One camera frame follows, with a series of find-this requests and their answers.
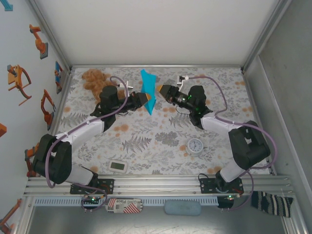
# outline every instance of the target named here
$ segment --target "small white device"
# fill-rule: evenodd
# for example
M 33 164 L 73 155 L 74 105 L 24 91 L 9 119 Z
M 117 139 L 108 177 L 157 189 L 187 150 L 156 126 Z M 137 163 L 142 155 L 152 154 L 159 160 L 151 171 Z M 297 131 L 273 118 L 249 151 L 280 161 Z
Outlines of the small white device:
M 198 138 L 192 138 L 187 142 L 185 150 L 189 155 L 200 155 L 204 150 L 203 142 Z
M 108 164 L 108 170 L 117 173 L 126 173 L 128 169 L 128 163 L 118 160 L 110 160 Z

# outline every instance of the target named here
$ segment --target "teddy bear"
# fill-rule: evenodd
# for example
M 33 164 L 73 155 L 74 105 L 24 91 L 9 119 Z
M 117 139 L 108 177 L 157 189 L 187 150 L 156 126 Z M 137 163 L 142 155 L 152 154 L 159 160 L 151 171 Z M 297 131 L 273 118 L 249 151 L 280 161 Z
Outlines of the teddy bear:
M 94 98 L 96 99 L 96 104 L 100 102 L 99 95 L 102 92 L 102 89 L 108 85 L 117 84 L 109 80 L 110 74 L 102 73 L 99 69 L 89 69 L 88 71 L 82 74 L 82 79 L 86 80 L 83 84 L 83 87 L 87 90 L 91 90 Z M 125 98 L 124 90 L 118 90 L 118 99 Z

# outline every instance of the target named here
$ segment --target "purple cable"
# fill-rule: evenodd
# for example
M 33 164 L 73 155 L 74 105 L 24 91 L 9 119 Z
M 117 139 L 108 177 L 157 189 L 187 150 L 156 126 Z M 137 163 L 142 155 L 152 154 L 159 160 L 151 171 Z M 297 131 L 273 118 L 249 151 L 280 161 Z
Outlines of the purple cable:
M 90 212 L 96 211 L 96 210 L 100 209 L 102 206 L 104 206 L 104 204 L 106 204 L 106 202 L 107 202 L 107 194 L 106 194 L 106 192 L 105 192 L 104 190 L 99 189 L 99 188 L 89 187 L 89 186 L 82 185 L 82 184 L 78 184 L 78 183 L 74 183 L 74 185 L 77 185 L 77 186 L 79 186 L 79 187 L 83 187 L 83 188 L 85 188 L 85 189 L 94 189 L 94 190 L 97 190 L 97 191 L 102 192 L 102 193 L 105 195 L 105 200 L 104 200 L 98 207 L 96 207 L 96 208 L 90 210 Z M 85 199 L 83 199 L 83 200 L 81 201 L 81 207 L 82 207 L 84 210 L 86 210 L 86 208 L 83 206 L 83 203 L 84 203 L 85 200 L 87 200 L 87 199 L 88 199 L 88 198 L 86 197 Z
M 237 207 L 234 207 L 234 208 L 231 208 L 231 209 L 228 209 L 228 211 L 235 211 L 235 210 L 238 210 L 238 209 L 242 208 L 252 198 L 252 195 L 253 195 L 253 192 L 254 192 L 254 178 L 253 178 L 252 174 L 250 174 L 250 172 L 247 172 L 247 174 L 250 176 L 250 179 L 252 180 L 252 189 L 250 191 L 250 195 L 248 196 L 247 200 L 244 201 L 241 205 L 239 205 Z
M 125 101 L 123 102 L 123 104 L 117 109 L 115 110 L 114 112 L 111 112 L 107 115 L 103 115 L 101 117 L 97 117 L 97 118 L 93 118 L 92 120 L 90 120 L 90 123 L 94 122 L 94 121 L 97 121 L 99 119 L 102 119 L 102 118 L 106 118 L 106 117 L 109 117 L 109 116 L 112 116 L 116 113 L 118 113 L 124 106 L 125 104 L 127 103 L 127 100 L 128 100 L 128 89 L 127 89 L 127 85 L 125 84 L 125 82 L 123 82 L 122 79 L 120 79 L 119 77 L 116 77 L 116 76 L 111 76 L 110 77 L 110 81 L 112 81 L 112 78 L 117 78 L 119 79 L 119 81 L 122 83 L 122 85 L 125 87 L 125 91 L 126 91 L 126 99 Z M 57 139 L 56 141 L 53 142 L 53 144 L 51 145 L 51 147 L 49 148 L 48 150 L 48 153 L 47 153 L 47 157 L 45 159 L 45 178 L 46 178 L 46 181 L 47 181 L 47 184 L 50 188 L 54 188 L 55 187 L 55 183 L 52 185 L 51 182 L 50 182 L 50 177 L 49 177 L 49 159 L 50 159 L 50 156 L 51 156 L 51 152 L 53 150 L 53 148 L 61 141 L 63 140 L 64 138 L 66 138 L 67 136 L 69 136 L 70 134 L 72 134 L 73 132 L 77 131 L 79 128 L 83 127 L 87 125 L 87 122 L 83 122 L 81 125 L 78 125 L 76 128 L 70 130 L 68 132 L 68 135 L 63 135 L 61 136 L 59 139 Z
M 266 169 L 266 168 L 268 168 L 268 167 L 271 167 L 271 166 L 275 163 L 275 161 L 277 160 L 277 145 L 276 145 L 274 139 L 270 136 L 270 134 L 268 134 L 268 133 L 267 133 L 266 131 L 264 131 L 263 129 L 261 129 L 261 128 L 257 127 L 257 126 L 251 125 L 251 124 L 247 124 L 247 123 L 237 123 L 237 122 L 234 122 L 234 121 L 228 121 L 228 120 L 225 120 L 225 119 L 222 119 L 222 118 L 218 117 L 218 116 L 217 116 L 218 114 L 220 114 L 220 113 L 225 112 L 225 111 L 228 110 L 228 103 L 226 102 L 226 98 L 225 98 L 225 96 L 224 96 L 224 93 L 223 93 L 223 91 L 222 91 L 220 85 L 215 81 L 215 79 L 213 79 L 213 78 L 211 78 L 211 77 L 207 77 L 207 76 L 191 77 L 191 78 L 189 78 L 189 79 L 197 79 L 197 78 L 207 78 L 207 79 L 212 80 L 212 81 L 216 84 L 216 86 L 218 87 L 218 89 L 219 89 L 219 91 L 220 91 L 220 93 L 221 93 L 221 95 L 222 95 L 222 97 L 223 97 L 225 108 L 224 108 L 223 110 L 217 111 L 217 112 L 215 113 L 214 116 L 215 116 L 216 119 L 218 119 L 218 120 L 220 120 L 220 121 L 222 121 L 222 122 L 228 123 L 228 124 L 233 124 L 233 125 L 238 125 L 238 126 L 245 126 L 245 127 L 254 128 L 254 129 L 256 129 L 256 130 L 262 132 L 264 135 L 266 135 L 266 136 L 270 139 L 270 141 L 272 142 L 272 145 L 273 145 L 273 147 L 274 147 L 274 156 L 273 156 L 272 161 L 271 161 L 270 163 L 268 163 L 267 165 L 264 165 L 264 166 L 262 166 L 262 167 L 251 167 L 251 169 Z

